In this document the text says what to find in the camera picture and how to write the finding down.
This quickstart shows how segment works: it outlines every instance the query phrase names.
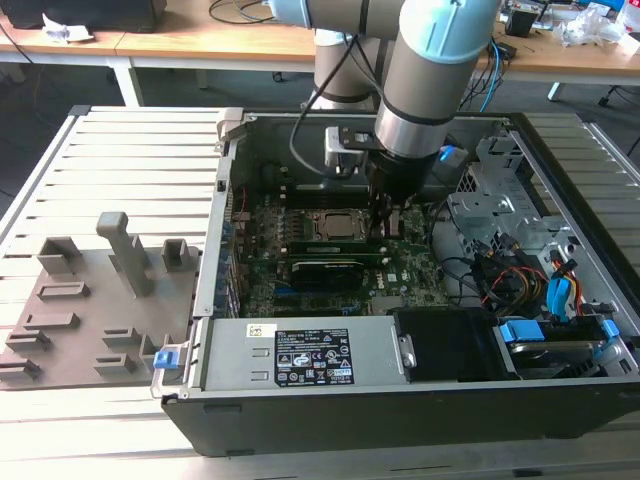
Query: table leg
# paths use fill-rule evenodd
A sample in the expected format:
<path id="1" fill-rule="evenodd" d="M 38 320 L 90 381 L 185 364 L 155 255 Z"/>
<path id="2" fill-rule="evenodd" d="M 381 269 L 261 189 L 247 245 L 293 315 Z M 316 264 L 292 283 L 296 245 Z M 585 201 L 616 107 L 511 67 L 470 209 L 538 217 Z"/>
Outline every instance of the table leg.
<path id="1" fill-rule="evenodd" d="M 138 83 L 138 77 L 133 67 L 128 65 L 112 65 L 113 71 L 118 79 L 120 92 L 127 107 L 140 107 L 144 105 L 142 91 Z"/>
<path id="2" fill-rule="evenodd" d="M 207 77 L 207 71 L 202 69 L 196 70 L 196 80 L 198 81 L 198 88 L 200 90 L 206 90 L 209 88 L 209 79 Z"/>
<path id="3" fill-rule="evenodd" d="M 551 87 L 551 90 L 549 90 L 549 93 L 547 94 L 547 98 L 550 102 L 555 102 L 558 100 L 558 97 L 562 93 L 562 90 L 564 90 L 565 85 L 566 84 L 560 82 L 556 82 L 553 84 L 553 87 Z"/>

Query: screw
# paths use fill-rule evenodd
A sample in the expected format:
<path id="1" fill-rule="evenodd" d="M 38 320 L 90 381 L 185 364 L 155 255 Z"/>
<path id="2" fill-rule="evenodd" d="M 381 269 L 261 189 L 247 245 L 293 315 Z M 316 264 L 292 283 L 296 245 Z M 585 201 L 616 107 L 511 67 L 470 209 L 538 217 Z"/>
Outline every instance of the screw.
<path id="1" fill-rule="evenodd" d="M 402 354 L 402 364 L 407 368 L 413 367 L 413 360 L 411 359 L 411 355 L 409 355 L 408 353 Z"/>

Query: warning label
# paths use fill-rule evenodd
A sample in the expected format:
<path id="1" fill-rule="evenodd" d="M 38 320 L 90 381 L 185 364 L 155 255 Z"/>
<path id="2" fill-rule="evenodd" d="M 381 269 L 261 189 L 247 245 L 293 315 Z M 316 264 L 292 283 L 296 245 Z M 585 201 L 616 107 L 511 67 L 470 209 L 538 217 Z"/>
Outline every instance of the warning label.
<path id="1" fill-rule="evenodd" d="M 350 385 L 353 361 L 349 331 L 278 330 L 275 382 L 280 387 Z"/>

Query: blue latch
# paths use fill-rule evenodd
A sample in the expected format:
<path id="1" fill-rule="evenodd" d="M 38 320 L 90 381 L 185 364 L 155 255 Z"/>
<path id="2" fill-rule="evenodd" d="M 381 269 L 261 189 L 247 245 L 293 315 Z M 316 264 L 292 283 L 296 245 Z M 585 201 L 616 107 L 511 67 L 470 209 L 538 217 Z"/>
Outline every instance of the blue latch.
<path id="1" fill-rule="evenodd" d="M 156 370 L 160 368 L 164 368 L 165 370 L 175 370 L 178 368 L 179 360 L 180 355 L 178 352 L 161 350 L 156 352 L 155 357 L 153 357 L 153 368 Z"/>
<path id="2" fill-rule="evenodd" d="M 609 338 L 617 337 L 618 335 L 620 335 L 620 330 L 618 330 L 618 326 L 611 319 L 603 320 L 602 329 L 604 330 L 604 333 L 606 333 L 607 337 Z"/>
<path id="3" fill-rule="evenodd" d="M 452 146 L 452 145 L 448 145 L 446 147 L 442 147 L 440 149 L 440 161 L 441 162 L 446 162 L 447 158 L 449 158 L 453 152 L 456 151 L 456 147 Z"/>
<path id="4" fill-rule="evenodd" d="M 571 282 L 566 278 L 552 278 L 547 287 L 547 308 L 560 319 L 561 323 L 569 321 L 565 307 L 571 294 Z"/>
<path id="5" fill-rule="evenodd" d="M 536 320 L 509 320 L 500 325 L 500 333 L 505 343 L 544 341 L 544 333 Z"/>

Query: gray floor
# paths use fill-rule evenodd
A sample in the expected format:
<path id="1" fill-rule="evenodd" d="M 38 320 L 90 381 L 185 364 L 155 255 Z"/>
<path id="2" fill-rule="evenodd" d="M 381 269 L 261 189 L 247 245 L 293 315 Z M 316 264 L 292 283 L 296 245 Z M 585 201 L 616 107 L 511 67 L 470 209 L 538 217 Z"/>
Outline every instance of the gray floor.
<path id="1" fill-rule="evenodd" d="M 25 83 L 0 84 L 0 189 L 10 194 L 19 191 L 71 105 L 122 105 L 117 85 L 107 81 L 106 68 L 50 66 L 39 82 L 42 67 L 27 65 L 24 70 Z M 209 72 L 208 90 L 196 87 L 191 70 L 139 69 L 138 76 L 148 106 L 296 108 L 312 88 L 309 74 L 284 74 L 286 81 L 275 83 L 270 73 L 214 71 Z M 572 85 L 555 103 L 546 99 L 549 88 L 550 84 L 505 82 L 488 110 L 577 112 L 599 123 L 625 151 L 640 135 L 640 95 L 623 92 L 627 101 L 614 95 L 602 108 L 597 101 L 607 86 Z M 479 107 L 476 101 L 474 108 Z M 640 162 L 640 148 L 633 159 Z M 0 215 L 11 200 L 0 193 Z"/>

